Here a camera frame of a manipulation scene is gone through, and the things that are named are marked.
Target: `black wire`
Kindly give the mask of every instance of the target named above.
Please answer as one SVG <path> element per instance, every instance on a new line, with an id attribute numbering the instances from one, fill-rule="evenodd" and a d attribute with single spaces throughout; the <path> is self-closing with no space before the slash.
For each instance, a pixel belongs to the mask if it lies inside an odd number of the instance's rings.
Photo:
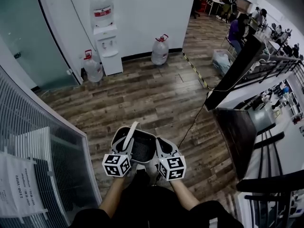
<path id="1" fill-rule="evenodd" d="M 180 148 L 180 146 L 181 146 L 182 142 L 185 140 L 185 138 L 186 138 L 186 136 L 187 136 L 188 132 L 189 132 L 189 131 L 190 131 L 190 129 L 193 127 L 193 125 L 194 125 L 194 123 L 195 123 L 196 118 L 198 117 L 198 115 L 200 114 L 201 110 L 203 109 L 203 107 L 204 107 L 204 105 L 205 105 L 205 102 L 206 102 L 207 98 L 208 98 L 208 94 L 207 94 L 207 96 L 206 96 L 206 99 L 205 99 L 205 101 L 204 101 L 203 105 L 201 106 L 201 109 L 200 109 L 200 110 L 199 110 L 199 112 L 196 114 L 196 116 L 195 116 L 195 118 L 194 118 L 194 120 L 193 120 L 193 123 L 192 123 L 191 127 L 190 127 L 190 128 L 188 129 L 188 131 L 186 132 L 186 134 L 185 134 L 184 138 L 182 139 L 182 141 L 180 142 L 180 144 L 179 144 L 179 147 L 178 147 L 178 148 Z"/>

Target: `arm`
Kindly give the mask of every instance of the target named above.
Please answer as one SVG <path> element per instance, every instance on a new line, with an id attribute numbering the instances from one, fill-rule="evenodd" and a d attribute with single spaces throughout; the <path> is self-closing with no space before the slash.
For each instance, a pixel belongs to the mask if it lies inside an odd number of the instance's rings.
<path id="1" fill-rule="evenodd" d="M 120 201 L 120 196 L 124 189 L 125 177 L 114 178 L 113 183 L 107 192 L 103 202 L 99 206 L 107 215 L 112 218 Z"/>
<path id="2" fill-rule="evenodd" d="M 193 194 L 188 190 L 188 188 L 179 180 L 170 181 L 173 190 L 178 197 L 180 204 L 187 210 L 191 210 L 197 206 L 200 202 L 193 196 Z"/>

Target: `water bottle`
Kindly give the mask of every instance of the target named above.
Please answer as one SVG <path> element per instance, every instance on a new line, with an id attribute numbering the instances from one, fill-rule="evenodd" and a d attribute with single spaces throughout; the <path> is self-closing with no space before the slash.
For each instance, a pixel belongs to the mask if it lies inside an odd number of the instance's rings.
<path id="1" fill-rule="evenodd" d="M 100 63 L 92 58 L 92 50 L 85 51 L 83 67 L 85 68 L 87 79 L 93 83 L 99 82 L 104 75 Z"/>
<path id="2" fill-rule="evenodd" d="M 155 38 L 156 41 L 153 45 L 151 56 L 151 61 L 155 65 L 162 65 L 167 61 L 169 53 L 169 46 L 166 42 L 167 38 L 166 34 L 163 34 L 160 38 Z"/>

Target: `paper sign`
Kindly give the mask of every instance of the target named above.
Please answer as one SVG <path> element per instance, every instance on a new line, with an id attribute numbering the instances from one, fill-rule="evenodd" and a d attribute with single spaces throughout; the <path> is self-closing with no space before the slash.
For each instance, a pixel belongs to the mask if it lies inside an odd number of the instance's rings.
<path id="1" fill-rule="evenodd" d="M 37 188 L 34 161 L 0 152 L 0 217 L 45 213 Z"/>

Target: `baseboard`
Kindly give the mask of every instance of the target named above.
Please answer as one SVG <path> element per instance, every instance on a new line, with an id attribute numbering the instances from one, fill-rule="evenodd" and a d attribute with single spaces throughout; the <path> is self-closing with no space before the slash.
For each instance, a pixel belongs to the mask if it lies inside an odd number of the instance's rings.
<path id="1" fill-rule="evenodd" d="M 40 87 L 39 86 L 36 86 L 34 88 L 31 88 L 31 91 L 33 91 L 34 93 L 39 91 L 40 90 Z"/>
<path id="2" fill-rule="evenodd" d="M 181 52 L 182 48 L 172 48 L 169 49 L 169 53 L 174 53 L 174 52 Z M 128 61 L 128 60 L 133 60 L 133 59 L 138 59 L 138 58 L 142 58 L 142 57 L 149 57 L 151 56 L 152 52 L 144 52 L 144 53 L 140 53 L 140 54 L 135 54 L 135 55 L 131 55 L 131 56 L 126 56 L 126 57 L 122 57 L 122 61 Z"/>

